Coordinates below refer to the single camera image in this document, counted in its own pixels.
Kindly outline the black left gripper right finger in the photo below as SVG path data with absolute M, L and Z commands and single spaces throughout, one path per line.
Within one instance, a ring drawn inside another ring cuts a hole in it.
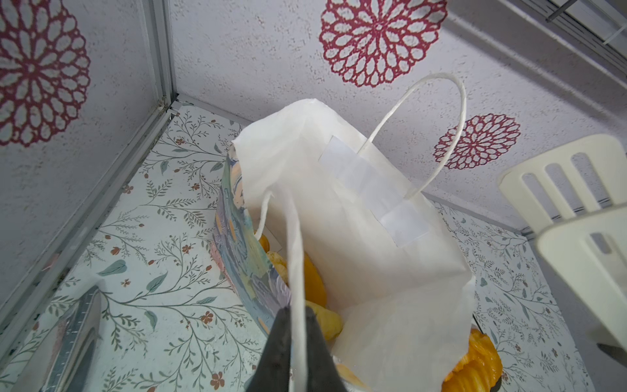
M 346 392 L 312 308 L 306 308 L 308 392 Z

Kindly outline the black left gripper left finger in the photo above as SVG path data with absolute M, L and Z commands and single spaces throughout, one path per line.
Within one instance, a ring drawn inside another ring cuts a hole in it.
M 279 310 L 266 341 L 260 362 L 246 392 L 288 392 L 291 365 L 291 312 Z

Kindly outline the long croissant bread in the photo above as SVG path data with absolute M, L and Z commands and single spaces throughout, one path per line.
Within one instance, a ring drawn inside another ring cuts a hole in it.
M 273 269 L 270 271 L 270 288 L 277 297 L 289 301 L 289 273 L 286 260 L 276 252 L 270 250 L 270 242 L 264 235 L 261 235 L 259 243 L 266 251 Z M 305 274 L 305 299 L 316 305 L 326 308 L 328 305 L 328 295 L 324 287 L 322 277 L 318 269 L 311 261 L 308 253 L 304 256 Z

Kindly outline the floral paper gift bag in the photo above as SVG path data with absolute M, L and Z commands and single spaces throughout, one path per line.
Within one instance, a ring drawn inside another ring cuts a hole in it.
M 289 301 L 259 243 L 287 262 Z M 225 160 L 212 256 L 268 339 L 291 312 L 289 391 L 307 391 L 304 256 L 343 329 L 326 341 L 346 390 L 439 391 L 466 354 L 474 275 L 438 210 L 333 109 L 297 101 Z

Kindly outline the white slotted tongs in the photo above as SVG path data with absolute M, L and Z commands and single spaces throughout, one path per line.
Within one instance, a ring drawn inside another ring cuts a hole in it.
M 611 201 L 602 207 L 573 163 L 590 161 Z M 541 257 L 599 320 L 596 343 L 626 348 L 626 153 L 595 134 L 504 171 L 498 186 L 535 234 Z

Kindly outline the braided yellow bread loaf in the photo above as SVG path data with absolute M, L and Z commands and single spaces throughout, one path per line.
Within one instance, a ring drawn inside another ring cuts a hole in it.
M 447 375 L 442 392 L 490 392 L 500 384 L 503 365 L 491 339 L 472 328 L 466 355 Z

